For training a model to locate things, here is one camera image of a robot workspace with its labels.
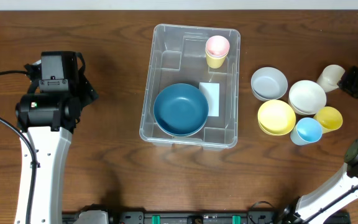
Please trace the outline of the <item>pink cup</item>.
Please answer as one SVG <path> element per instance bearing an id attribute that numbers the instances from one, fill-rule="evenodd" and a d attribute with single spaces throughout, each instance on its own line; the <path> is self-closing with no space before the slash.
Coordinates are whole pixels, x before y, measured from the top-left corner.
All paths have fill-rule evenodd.
<path id="1" fill-rule="evenodd" d="M 229 49 L 229 41 L 221 35 L 214 35 L 206 41 L 206 52 L 211 57 L 223 57 L 229 52 Z"/>

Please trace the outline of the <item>dark blue bowl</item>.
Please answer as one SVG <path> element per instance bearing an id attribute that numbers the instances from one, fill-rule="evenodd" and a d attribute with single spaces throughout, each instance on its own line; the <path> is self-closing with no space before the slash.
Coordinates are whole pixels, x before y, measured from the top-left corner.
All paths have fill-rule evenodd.
<path id="1" fill-rule="evenodd" d="M 157 95 L 153 109 L 162 131 L 171 136 L 191 136 L 206 124 L 209 104 L 197 87 L 176 83 Z"/>

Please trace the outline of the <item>yellow small bowl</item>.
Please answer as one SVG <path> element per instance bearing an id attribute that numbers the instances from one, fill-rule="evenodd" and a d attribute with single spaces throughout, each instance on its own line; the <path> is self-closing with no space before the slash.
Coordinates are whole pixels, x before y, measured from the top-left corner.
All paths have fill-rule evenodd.
<path id="1" fill-rule="evenodd" d="M 257 120 L 264 133 L 271 136 L 283 136 L 295 127 L 296 115 L 288 103 L 281 100 L 269 100 L 260 106 Z"/>

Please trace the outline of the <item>light blue cup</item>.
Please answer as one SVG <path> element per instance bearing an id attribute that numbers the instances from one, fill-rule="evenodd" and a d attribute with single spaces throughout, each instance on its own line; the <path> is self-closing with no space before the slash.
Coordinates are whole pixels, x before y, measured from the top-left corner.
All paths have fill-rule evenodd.
<path id="1" fill-rule="evenodd" d="M 302 118 L 293 128 L 290 139 L 298 145 L 303 146 L 318 142 L 323 135 L 320 123 L 313 118 Z"/>

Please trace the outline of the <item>grey small bowl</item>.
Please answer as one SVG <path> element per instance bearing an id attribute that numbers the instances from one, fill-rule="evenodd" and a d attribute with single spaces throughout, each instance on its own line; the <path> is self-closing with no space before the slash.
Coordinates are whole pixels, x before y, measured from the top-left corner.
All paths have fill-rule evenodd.
<path id="1" fill-rule="evenodd" d="M 273 67 L 262 67 L 256 70 L 251 77 L 250 84 L 253 95 L 261 101 L 277 100 L 288 90 L 286 76 Z"/>

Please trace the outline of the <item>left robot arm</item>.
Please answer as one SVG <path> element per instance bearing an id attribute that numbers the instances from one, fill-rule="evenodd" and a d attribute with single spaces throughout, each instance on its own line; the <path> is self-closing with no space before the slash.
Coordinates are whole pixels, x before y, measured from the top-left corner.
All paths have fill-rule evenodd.
<path id="1" fill-rule="evenodd" d="M 69 93 L 29 93 L 16 104 L 22 167 L 15 223 L 61 223 L 64 168 L 79 99 Z"/>

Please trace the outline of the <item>white small bowl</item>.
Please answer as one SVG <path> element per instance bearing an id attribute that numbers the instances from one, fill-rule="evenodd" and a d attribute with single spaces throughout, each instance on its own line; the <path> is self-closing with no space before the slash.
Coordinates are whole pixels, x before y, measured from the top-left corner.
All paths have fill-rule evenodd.
<path id="1" fill-rule="evenodd" d="M 289 105 L 300 115 L 316 114 L 326 106 L 326 101 L 324 90 L 310 80 L 301 80 L 293 84 L 288 95 Z"/>

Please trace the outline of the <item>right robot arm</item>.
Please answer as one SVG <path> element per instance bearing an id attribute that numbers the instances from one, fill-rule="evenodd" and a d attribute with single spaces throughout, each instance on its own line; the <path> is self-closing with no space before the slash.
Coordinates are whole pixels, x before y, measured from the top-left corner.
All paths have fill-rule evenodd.
<path id="1" fill-rule="evenodd" d="M 358 67 L 337 82 L 339 89 L 358 99 Z M 286 207 L 275 223 L 324 223 L 332 214 L 358 198 L 358 138 L 348 148 L 342 167 L 323 185 Z"/>

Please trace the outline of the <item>cream cup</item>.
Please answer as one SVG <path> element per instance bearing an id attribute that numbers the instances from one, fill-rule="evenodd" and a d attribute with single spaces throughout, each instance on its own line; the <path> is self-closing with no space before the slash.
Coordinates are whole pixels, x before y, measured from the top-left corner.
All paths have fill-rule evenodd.
<path id="1" fill-rule="evenodd" d="M 328 65 L 317 79 L 317 84 L 327 93 L 338 89 L 337 83 L 344 75 L 345 70 L 339 65 Z"/>

